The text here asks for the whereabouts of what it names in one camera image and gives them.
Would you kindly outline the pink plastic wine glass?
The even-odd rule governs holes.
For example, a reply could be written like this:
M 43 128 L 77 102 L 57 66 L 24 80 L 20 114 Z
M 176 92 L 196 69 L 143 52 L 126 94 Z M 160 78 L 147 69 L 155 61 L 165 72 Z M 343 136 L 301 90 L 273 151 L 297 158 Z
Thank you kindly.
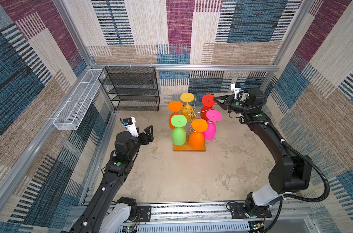
M 211 141 L 216 135 L 216 123 L 222 119 L 222 114 L 217 110 L 209 110 L 206 112 L 208 129 L 203 132 L 206 141 Z

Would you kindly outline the green plastic wine glass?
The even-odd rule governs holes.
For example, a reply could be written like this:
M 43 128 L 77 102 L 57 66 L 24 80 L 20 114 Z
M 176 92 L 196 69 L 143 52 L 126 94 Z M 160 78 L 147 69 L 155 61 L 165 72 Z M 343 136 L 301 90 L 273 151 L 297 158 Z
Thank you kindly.
M 172 142 L 176 146 L 182 146 L 187 141 L 187 134 L 184 126 L 187 124 L 187 119 L 184 115 L 175 115 L 171 119 L 171 123 L 174 126 L 172 132 Z

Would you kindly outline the orange front wine glass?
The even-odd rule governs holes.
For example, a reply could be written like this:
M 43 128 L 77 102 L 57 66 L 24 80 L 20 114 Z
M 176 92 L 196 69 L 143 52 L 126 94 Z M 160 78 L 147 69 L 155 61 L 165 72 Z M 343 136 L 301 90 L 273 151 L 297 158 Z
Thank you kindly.
M 193 133 L 190 134 L 189 146 L 193 150 L 200 150 L 205 143 L 203 132 L 208 129 L 208 124 L 205 120 L 197 118 L 191 123 Z

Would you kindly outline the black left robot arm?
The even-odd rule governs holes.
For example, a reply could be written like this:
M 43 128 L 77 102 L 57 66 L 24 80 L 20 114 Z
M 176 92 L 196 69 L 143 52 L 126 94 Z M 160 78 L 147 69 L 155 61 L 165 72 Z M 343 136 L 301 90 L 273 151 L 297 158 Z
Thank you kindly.
M 153 126 L 144 129 L 137 137 L 128 131 L 116 136 L 115 150 L 105 166 L 99 188 L 90 203 L 73 224 L 70 233 L 107 233 L 118 230 L 127 220 L 137 217 L 136 200 L 122 197 L 116 203 L 112 212 L 106 216 L 113 198 L 126 181 L 141 145 L 147 145 L 154 140 Z

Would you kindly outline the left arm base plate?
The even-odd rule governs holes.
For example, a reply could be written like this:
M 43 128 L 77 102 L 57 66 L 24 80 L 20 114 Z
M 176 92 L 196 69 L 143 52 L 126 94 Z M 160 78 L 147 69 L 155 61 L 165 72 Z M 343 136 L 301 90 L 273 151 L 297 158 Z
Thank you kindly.
M 131 208 L 129 221 L 130 222 L 150 222 L 152 214 L 152 206 L 150 205 L 138 205 L 136 209 Z

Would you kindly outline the yellow plastic wine glass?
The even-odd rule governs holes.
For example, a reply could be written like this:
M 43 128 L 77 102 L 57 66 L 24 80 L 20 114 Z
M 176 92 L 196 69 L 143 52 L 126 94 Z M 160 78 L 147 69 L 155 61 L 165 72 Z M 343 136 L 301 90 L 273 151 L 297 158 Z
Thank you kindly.
M 186 117 L 187 122 L 191 122 L 193 107 L 190 105 L 190 102 L 194 101 L 195 96 L 192 93 L 184 93 L 181 95 L 180 99 L 185 103 L 182 107 L 181 114 Z

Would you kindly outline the red plastic wine glass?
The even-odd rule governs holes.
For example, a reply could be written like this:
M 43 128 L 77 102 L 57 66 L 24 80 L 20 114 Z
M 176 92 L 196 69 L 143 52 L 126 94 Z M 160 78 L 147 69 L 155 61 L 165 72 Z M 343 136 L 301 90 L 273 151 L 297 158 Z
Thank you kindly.
M 206 114 L 209 110 L 214 109 L 214 105 L 216 104 L 214 101 L 214 96 L 211 94 L 206 94 L 204 95 L 204 97 L 202 98 L 202 104 L 203 107 L 201 108 L 201 112 L 200 112 L 200 117 L 203 120 L 208 121 L 208 118 L 206 117 Z

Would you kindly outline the black mesh shelf rack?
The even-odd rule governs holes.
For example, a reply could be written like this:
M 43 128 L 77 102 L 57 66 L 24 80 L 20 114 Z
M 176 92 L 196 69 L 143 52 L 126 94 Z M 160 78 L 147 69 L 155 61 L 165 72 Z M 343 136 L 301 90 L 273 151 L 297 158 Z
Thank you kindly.
M 99 81 L 115 111 L 158 111 L 160 92 L 156 69 L 104 67 Z

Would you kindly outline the orange wine glass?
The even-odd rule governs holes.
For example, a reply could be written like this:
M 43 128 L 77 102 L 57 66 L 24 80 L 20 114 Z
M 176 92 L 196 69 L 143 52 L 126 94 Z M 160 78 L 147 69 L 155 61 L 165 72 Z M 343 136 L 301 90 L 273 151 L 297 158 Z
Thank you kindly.
M 180 111 L 183 108 L 183 104 L 180 101 L 172 101 L 168 104 L 168 109 L 172 111 L 172 114 L 169 117 L 169 126 L 173 130 L 175 127 L 172 125 L 172 117 L 175 115 L 180 115 Z
M 197 118 L 191 123 L 193 133 L 190 134 L 189 146 L 193 150 L 200 150 L 205 143 L 203 132 L 208 129 L 208 124 L 205 120 Z

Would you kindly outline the orange back wine glass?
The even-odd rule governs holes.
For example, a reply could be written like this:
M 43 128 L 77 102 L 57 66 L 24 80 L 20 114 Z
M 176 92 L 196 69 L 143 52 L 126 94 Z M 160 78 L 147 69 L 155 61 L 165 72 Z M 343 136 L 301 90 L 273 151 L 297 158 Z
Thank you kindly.
M 172 117 L 175 115 L 180 115 L 180 111 L 183 108 L 183 104 L 180 101 L 172 101 L 168 104 L 168 109 L 172 111 L 172 114 L 169 117 L 169 126 L 173 130 L 175 127 L 172 125 Z

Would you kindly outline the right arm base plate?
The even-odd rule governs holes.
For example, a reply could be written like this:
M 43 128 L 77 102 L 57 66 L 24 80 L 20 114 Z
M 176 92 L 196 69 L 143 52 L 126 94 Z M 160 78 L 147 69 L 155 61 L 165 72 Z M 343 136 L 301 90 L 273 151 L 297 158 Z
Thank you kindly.
M 244 202 L 228 202 L 227 209 L 231 212 L 232 219 L 271 218 L 269 206 L 246 205 Z

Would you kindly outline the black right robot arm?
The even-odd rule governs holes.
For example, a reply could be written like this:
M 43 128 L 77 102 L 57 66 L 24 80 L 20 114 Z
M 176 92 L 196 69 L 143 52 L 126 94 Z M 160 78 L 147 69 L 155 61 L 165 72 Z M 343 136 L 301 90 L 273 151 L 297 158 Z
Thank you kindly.
M 236 113 L 240 124 L 248 126 L 262 140 L 275 161 L 268 183 L 246 197 L 244 210 L 249 218 L 259 216 L 270 205 L 286 198 L 308 203 L 327 199 L 330 184 L 326 175 L 309 156 L 302 155 L 281 136 L 262 111 L 267 97 L 260 89 L 249 90 L 244 101 L 238 99 L 238 94 L 214 97 L 214 101 L 228 113 Z M 308 189 L 312 171 L 320 176 L 324 184 L 323 193 L 316 198 L 297 196 L 296 192 Z

